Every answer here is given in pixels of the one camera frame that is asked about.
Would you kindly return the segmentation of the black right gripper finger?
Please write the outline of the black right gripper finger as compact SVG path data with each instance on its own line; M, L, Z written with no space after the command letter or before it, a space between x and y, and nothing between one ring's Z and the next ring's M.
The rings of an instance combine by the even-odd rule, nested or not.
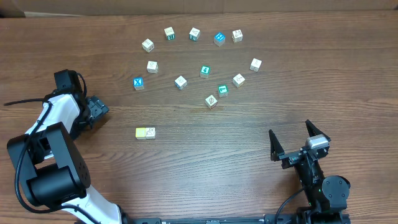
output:
M285 151L283 147L280 145L277 136L271 129L269 130L269 139L271 144L270 159L272 161L279 161L280 157L285 154Z
M327 136L324 132L320 131L309 119L305 121L305 124L310 137L323 135L329 142L331 141L330 137Z

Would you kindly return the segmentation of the yellow-top wooden block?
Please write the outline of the yellow-top wooden block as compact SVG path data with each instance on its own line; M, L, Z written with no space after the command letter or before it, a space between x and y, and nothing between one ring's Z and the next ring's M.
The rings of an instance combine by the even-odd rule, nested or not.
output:
M146 139L146 129L145 128L136 128L136 133L135 133L136 139Z

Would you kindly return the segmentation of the green-edged picture wooden block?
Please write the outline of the green-edged picture wooden block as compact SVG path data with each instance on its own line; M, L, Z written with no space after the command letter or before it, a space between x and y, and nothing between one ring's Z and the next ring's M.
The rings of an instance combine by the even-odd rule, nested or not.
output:
M145 131L146 131L146 139L155 139L156 138L155 127L145 128Z

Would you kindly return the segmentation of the red Y wooden block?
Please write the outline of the red Y wooden block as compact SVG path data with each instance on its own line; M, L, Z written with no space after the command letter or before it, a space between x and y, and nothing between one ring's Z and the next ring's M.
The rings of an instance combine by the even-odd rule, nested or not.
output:
M213 95L210 95L205 99L205 104L209 109L212 109L218 104L218 100Z

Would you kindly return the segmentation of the blue D wooden block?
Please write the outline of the blue D wooden block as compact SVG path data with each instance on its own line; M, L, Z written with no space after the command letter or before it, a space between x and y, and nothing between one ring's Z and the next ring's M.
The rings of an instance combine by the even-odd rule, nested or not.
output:
M174 83L179 90L182 90L187 86L187 80L183 76L179 76L175 79Z

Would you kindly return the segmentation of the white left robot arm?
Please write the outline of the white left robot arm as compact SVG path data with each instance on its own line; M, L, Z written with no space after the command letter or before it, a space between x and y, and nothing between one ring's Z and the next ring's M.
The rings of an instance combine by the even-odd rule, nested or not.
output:
M54 91L39 99L43 110L37 121L7 143L19 203L32 213L63 210L83 223L129 223L120 206L92 186L88 167L74 143L109 108L97 96L87 95L80 73L62 70L54 78Z

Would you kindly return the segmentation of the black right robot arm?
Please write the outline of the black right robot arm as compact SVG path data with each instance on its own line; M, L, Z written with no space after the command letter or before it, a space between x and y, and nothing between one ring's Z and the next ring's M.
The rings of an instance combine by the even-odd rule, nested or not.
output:
M339 175L324 176L318 160L328 155L330 137L310 120L305 122L309 137L298 151L285 153L273 130L269 130L272 161L281 161L282 168L293 167L302 188L286 199L274 215L265 215L265 223L349 224L347 209L350 182ZM304 193L307 207L299 207L295 214L283 214L288 202Z

